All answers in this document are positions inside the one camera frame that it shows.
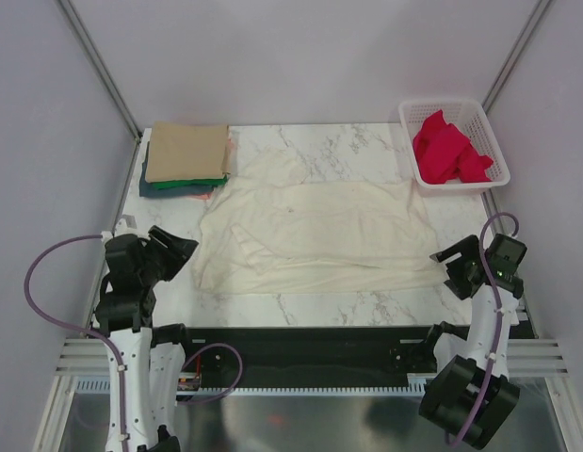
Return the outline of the white plastic laundry basket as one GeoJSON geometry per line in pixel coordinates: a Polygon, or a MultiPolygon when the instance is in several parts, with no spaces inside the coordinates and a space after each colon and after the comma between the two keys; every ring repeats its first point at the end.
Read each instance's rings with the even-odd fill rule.
{"type": "Polygon", "coordinates": [[[418,190],[423,197],[479,195],[491,188],[505,186],[510,181],[510,171],[488,118],[478,101],[448,96],[413,99],[400,103],[398,114],[408,146],[406,153],[418,190]],[[454,124],[471,141],[479,155],[488,156],[493,160],[492,165],[486,170],[490,182],[463,183],[452,180],[443,185],[432,185],[423,180],[413,150],[413,139],[426,118],[437,111],[441,111],[445,121],[454,124]]]}

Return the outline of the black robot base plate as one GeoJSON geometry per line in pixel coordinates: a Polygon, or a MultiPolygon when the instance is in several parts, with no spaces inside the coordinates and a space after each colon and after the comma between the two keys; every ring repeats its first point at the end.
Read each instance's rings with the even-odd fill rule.
{"type": "Polygon", "coordinates": [[[187,329],[183,347],[200,359],[202,387],[403,385],[437,363],[425,327],[187,329]]]}

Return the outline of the cream white t shirt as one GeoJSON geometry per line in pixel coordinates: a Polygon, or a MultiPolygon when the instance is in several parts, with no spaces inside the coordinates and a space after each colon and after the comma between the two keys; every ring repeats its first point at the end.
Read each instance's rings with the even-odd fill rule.
{"type": "Polygon", "coordinates": [[[413,184],[310,182],[293,154],[259,153],[213,200],[191,274],[220,295],[431,287],[445,273],[413,184]]]}

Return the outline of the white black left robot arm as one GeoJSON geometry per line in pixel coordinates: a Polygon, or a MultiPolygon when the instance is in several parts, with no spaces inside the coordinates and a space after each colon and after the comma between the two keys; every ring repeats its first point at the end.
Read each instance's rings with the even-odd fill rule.
{"type": "Polygon", "coordinates": [[[173,432],[178,379],[195,363],[182,324],[155,327],[154,288],[171,281],[198,243],[153,226],[105,242],[108,271],[95,317],[108,358],[110,414],[105,450],[178,451],[173,432]]]}

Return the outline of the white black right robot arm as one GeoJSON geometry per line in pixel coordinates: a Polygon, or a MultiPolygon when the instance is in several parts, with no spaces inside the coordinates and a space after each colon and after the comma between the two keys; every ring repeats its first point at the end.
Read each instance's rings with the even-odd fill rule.
{"type": "Polygon", "coordinates": [[[423,364],[437,371],[420,402],[422,417],[445,432],[449,444],[483,449],[515,408],[519,388],[509,381],[510,325],[524,283],[517,276],[526,245],[496,234],[488,248],[470,235],[432,255],[445,264],[445,285],[470,300],[467,333],[447,322],[433,326],[421,347],[423,364]]]}

